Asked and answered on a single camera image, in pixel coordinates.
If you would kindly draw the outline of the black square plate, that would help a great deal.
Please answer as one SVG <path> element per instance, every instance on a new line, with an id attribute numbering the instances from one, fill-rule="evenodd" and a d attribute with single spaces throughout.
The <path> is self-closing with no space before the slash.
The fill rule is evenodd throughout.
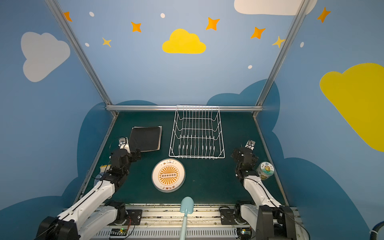
<path id="1" fill-rule="evenodd" d="M 131 152 L 153 152 L 161 147 L 162 126 L 133 127 L 129 139 Z"/>

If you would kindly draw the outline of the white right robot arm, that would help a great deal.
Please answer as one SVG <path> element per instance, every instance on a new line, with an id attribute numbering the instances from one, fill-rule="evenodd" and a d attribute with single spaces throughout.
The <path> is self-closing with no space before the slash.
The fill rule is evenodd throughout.
<path id="1" fill-rule="evenodd" d="M 258 157 L 250 147 L 234 149 L 232 158 L 237 163 L 236 177 L 253 200 L 252 204 L 237 204 L 237 220 L 250 225 L 256 240 L 296 240 L 293 211 L 277 201 L 263 183 L 275 173 L 274 166 L 269 162 L 257 165 Z"/>

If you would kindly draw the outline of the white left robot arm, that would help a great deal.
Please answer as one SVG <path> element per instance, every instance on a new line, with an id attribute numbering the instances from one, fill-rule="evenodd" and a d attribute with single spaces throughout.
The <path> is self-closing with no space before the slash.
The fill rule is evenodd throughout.
<path id="1" fill-rule="evenodd" d="M 129 222 L 126 205 L 109 201 L 100 212 L 94 211 L 121 188 L 131 164 L 141 159 L 141 151 L 117 149 L 110 157 L 111 167 L 100 181 L 79 201 L 56 217 L 47 217 L 39 225 L 36 240 L 89 240 L 107 225 Z"/>

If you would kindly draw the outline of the white round plate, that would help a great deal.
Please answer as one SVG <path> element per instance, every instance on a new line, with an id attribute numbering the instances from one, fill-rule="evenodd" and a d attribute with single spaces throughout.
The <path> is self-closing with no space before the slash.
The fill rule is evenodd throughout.
<path id="1" fill-rule="evenodd" d="M 152 182 L 157 190 L 163 193 L 177 191 L 186 178 L 184 165 L 176 159 L 164 159 L 153 169 Z"/>

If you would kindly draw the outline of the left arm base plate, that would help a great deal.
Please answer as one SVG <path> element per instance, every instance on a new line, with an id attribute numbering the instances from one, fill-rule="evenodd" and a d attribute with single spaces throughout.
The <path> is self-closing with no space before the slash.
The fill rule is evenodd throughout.
<path id="1" fill-rule="evenodd" d="M 118 210 L 117 219 L 112 223 L 114 226 L 140 225 L 143 210 Z"/>

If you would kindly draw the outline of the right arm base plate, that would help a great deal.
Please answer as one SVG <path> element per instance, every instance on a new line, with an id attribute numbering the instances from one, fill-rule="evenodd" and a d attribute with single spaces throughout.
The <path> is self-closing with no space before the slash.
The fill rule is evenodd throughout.
<path id="1" fill-rule="evenodd" d="M 240 214 L 236 214 L 234 209 L 227 207 L 219 208 L 220 220 L 222 225 L 247 225 L 248 222 L 244 220 Z"/>

